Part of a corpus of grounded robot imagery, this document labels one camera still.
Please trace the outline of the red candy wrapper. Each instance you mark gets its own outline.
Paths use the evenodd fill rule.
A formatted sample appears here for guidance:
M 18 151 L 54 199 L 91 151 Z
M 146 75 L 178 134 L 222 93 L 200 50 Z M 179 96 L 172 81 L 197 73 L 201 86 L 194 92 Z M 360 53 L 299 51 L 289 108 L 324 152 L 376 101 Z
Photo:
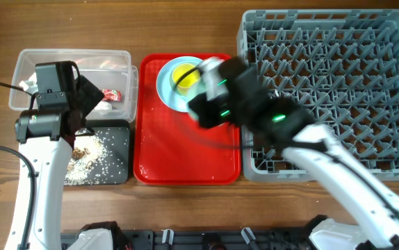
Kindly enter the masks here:
M 101 89 L 104 94 L 102 101 L 121 101 L 122 93 L 119 90 Z

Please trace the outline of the yellow plastic cup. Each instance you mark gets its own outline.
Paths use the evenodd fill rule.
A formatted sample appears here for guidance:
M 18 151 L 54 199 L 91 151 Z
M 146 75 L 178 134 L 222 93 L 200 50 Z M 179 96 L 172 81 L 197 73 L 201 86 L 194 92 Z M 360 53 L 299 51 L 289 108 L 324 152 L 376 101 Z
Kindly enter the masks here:
M 189 89 L 200 80 L 200 73 L 196 69 L 196 65 L 181 63 L 172 70 L 171 79 L 177 93 L 186 96 Z

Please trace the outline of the light blue plate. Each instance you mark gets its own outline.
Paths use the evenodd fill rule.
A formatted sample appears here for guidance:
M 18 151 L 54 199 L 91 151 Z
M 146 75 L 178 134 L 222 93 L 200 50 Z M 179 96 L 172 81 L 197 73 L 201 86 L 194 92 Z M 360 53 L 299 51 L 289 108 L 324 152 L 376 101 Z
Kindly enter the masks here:
M 159 71 L 156 80 L 156 89 L 160 100 L 169 108 L 181 113 L 188 112 L 187 98 L 172 91 L 172 71 L 175 67 L 189 63 L 198 65 L 202 59 L 194 56 L 181 56 L 167 62 Z

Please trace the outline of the white tissue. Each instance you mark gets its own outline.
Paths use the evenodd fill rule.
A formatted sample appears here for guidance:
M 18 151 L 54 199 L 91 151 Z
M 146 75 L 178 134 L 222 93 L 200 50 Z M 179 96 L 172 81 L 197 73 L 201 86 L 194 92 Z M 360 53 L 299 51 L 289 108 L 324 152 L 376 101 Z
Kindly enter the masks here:
M 112 105 L 107 101 L 100 101 L 94 108 L 94 110 L 98 110 L 99 112 L 106 112 L 107 110 L 112 110 Z

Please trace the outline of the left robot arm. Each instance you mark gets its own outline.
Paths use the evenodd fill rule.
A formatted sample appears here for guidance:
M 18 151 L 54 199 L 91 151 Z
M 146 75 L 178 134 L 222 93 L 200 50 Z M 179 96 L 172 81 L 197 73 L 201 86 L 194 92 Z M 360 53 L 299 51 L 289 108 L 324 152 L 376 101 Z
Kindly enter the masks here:
M 6 249 L 60 248 L 63 186 L 76 132 L 104 97 L 73 61 L 40 63 L 35 73 L 35 103 L 15 122 L 22 159 Z

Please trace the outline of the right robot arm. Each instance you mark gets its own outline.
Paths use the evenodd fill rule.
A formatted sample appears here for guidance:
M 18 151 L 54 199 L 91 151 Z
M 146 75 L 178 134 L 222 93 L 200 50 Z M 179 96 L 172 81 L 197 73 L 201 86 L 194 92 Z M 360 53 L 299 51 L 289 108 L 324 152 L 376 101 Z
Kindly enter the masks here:
M 312 249 L 399 249 L 399 196 L 373 176 L 307 109 L 269 90 L 238 57 L 201 61 L 188 101 L 203 128 L 230 123 L 263 138 L 308 171 L 351 215 L 352 225 L 319 215 L 304 240 Z

